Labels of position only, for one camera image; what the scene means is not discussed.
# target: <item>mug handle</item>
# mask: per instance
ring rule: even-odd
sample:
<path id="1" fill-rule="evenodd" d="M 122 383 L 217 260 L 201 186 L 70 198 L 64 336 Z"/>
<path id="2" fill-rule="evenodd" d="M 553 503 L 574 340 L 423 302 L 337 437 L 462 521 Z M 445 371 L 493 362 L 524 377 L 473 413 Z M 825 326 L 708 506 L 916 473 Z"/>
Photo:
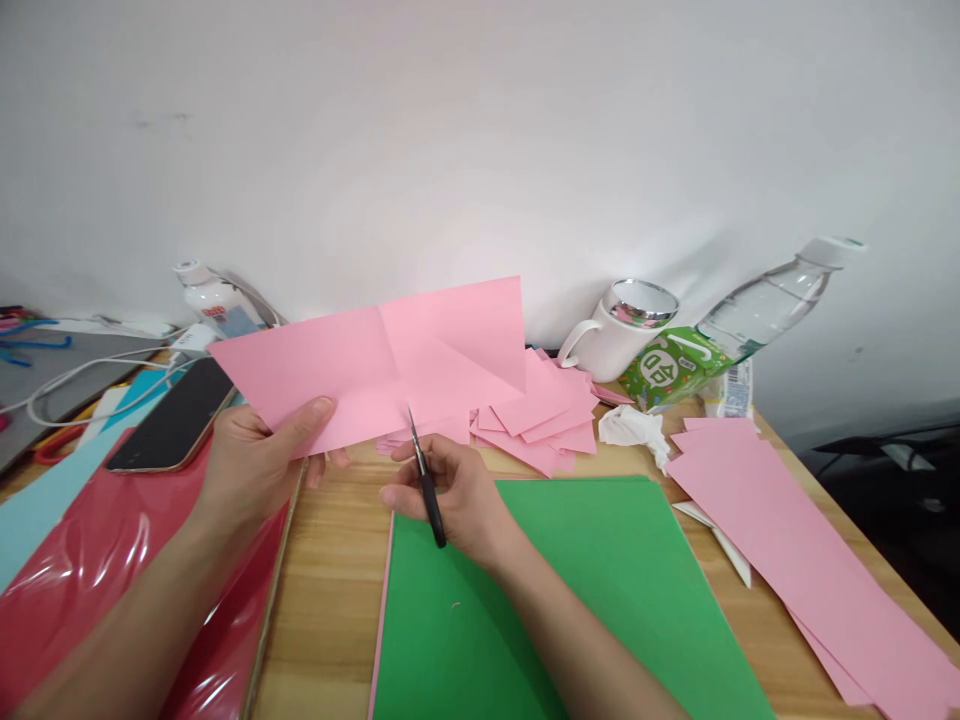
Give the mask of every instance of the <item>mug handle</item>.
<path id="1" fill-rule="evenodd" d="M 560 363 L 560 367 L 573 367 L 580 362 L 576 355 L 570 355 L 573 346 L 591 330 L 599 330 L 602 327 L 603 325 L 596 320 L 584 320 L 577 323 L 577 326 L 567 335 L 567 339 L 563 341 L 563 345 L 560 346 L 560 352 L 557 353 L 557 361 Z"/>

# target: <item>white tissue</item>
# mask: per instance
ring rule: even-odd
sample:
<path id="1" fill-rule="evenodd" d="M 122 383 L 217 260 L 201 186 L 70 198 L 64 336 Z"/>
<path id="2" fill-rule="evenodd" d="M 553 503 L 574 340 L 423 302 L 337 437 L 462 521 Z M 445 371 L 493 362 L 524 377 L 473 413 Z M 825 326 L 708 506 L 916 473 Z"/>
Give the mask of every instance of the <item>white tissue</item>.
<path id="1" fill-rule="evenodd" d="M 646 445 L 657 469 L 670 462 L 670 446 L 663 437 L 663 416 L 646 415 L 630 405 L 614 408 L 600 418 L 600 442 L 607 445 Z"/>

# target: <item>wooden desk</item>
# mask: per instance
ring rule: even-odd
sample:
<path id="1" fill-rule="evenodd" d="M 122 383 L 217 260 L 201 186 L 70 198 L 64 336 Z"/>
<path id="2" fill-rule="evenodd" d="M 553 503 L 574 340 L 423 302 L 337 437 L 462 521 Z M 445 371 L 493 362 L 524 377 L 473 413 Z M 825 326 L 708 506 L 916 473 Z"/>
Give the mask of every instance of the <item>wooden desk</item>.
<path id="1" fill-rule="evenodd" d="M 605 410 L 600 406 L 597 417 Z M 664 430 L 667 434 L 681 431 L 683 417 L 700 414 L 699 403 L 688 400 L 667 413 Z M 766 422 L 761 419 L 759 424 L 762 437 L 773 442 L 797 482 L 884 590 L 960 665 L 960 646 Z M 670 502 L 687 499 L 656 469 L 646 449 L 599 448 L 596 456 L 577 456 L 573 476 L 646 475 L 663 487 Z M 484 449 L 481 453 L 497 477 L 539 477 L 498 450 Z M 328 466 L 320 488 L 301 494 L 260 679 L 254 712 L 258 720 L 366 718 L 390 521 L 377 494 L 396 471 L 396 465 L 377 455 L 373 442 L 350 448 L 350 457 L 350 469 Z M 30 463 L 16 466 L 4 478 L 0 502 L 44 469 Z M 710 531 L 685 515 L 678 516 L 777 716 L 783 720 L 879 718 L 872 708 L 843 704 L 763 580 L 757 578 L 753 589 L 744 587 Z"/>

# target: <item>white bottle cap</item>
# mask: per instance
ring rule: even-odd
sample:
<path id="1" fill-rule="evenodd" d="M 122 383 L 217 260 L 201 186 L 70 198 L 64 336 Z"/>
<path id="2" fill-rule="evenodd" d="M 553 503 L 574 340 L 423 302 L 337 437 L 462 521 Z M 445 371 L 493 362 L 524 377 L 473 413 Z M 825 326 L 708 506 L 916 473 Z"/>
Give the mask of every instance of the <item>white bottle cap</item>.
<path id="1" fill-rule="evenodd" d="M 199 260 L 187 260 L 174 265 L 173 271 L 180 276 L 184 285 L 200 285 L 213 277 L 210 268 L 201 265 Z"/>
<path id="2" fill-rule="evenodd" d="M 808 242 L 797 256 L 807 262 L 840 270 L 866 250 L 867 246 L 862 242 L 835 235 L 821 235 Z"/>

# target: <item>red plastic sheet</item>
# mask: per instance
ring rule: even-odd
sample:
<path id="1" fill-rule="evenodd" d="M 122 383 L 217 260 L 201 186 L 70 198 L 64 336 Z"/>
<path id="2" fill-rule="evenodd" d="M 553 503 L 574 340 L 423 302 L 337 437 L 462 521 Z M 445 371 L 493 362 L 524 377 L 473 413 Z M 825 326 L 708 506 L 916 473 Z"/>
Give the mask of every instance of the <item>red plastic sheet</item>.
<path id="1" fill-rule="evenodd" d="M 0 717 L 90 633 L 180 528 L 200 492 L 208 455 L 209 443 L 176 473 L 117 475 L 101 467 L 84 486 L 0 596 Z M 284 507 L 265 523 L 237 565 L 162 718 L 240 716 L 286 517 Z"/>

